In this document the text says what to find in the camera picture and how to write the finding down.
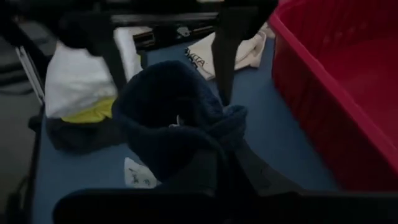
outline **yellow cloth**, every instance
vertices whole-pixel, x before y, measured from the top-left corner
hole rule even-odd
[[[112,104],[116,97],[105,98],[95,103],[94,107],[82,110],[81,112],[61,118],[65,122],[82,124],[97,123],[105,118],[112,118]]]

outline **white label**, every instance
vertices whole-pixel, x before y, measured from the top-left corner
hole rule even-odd
[[[159,183],[148,167],[128,157],[124,159],[124,181],[128,187],[138,189],[152,189]]]

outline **white towel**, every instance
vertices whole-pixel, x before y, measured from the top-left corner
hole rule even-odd
[[[267,34],[274,37],[272,31],[265,23],[259,32],[251,39],[244,40],[236,52],[235,70],[252,66],[258,68],[261,62],[262,51],[267,39]],[[215,77],[213,55],[211,53],[211,44],[215,38],[215,33],[210,34],[197,43],[189,46],[185,55],[191,60],[195,68],[206,80]]]
[[[142,70],[132,39],[134,32],[132,27],[114,31],[127,80]],[[45,81],[47,117],[70,116],[92,107],[104,97],[116,94],[116,87],[103,58],[90,55],[86,49],[71,49],[60,42],[57,44]]]

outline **crumpled fabric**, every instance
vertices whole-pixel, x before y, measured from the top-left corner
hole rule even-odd
[[[184,168],[198,149],[241,147],[246,129],[245,107],[223,108],[206,80],[177,61],[132,77],[112,111],[131,150],[161,182]]]
[[[119,27],[114,31],[127,80],[142,70],[133,32],[132,27]],[[61,42],[57,44],[45,80],[46,117],[73,116],[116,95],[112,76],[102,57],[94,57],[86,49],[71,49]]]
[[[215,33],[212,33],[185,49],[185,55],[206,80],[216,77],[213,53],[211,51],[214,38]],[[248,66],[254,68],[260,67],[262,52],[264,51],[267,38],[273,39],[275,38],[275,34],[269,28],[268,23],[264,23],[253,38],[240,43],[236,51],[234,69],[239,70]]]

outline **white cloth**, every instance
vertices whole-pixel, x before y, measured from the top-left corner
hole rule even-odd
[[[266,33],[267,38],[275,39],[275,33],[272,31],[272,29],[268,26],[268,23],[266,22],[261,29]]]
[[[132,27],[114,31],[127,80],[142,70],[133,33]],[[71,49],[60,42],[57,44],[45,81],[47,117],[70,116],[92,107],[104,97],[116,95],[116,87],[103,58],[90,55],[86,49]]]
[[[160,184],[148,167],[128,157],[124,159],[124,182],[137,189],[152,189]]]
[[[236,52],[235,70],[252,66],[259,67],[261,62],[262,51],[267,39],[267,33],[271,30],[265,23],[259,32],[251,39],[244,40],[238,47]],[[206,80],[215,77],[213,54],[211,53],[211,44],[215,38],[215,33],[210,34],[197,43],[188,47],[185,52],[186,56],[192,61],[196,69]]]

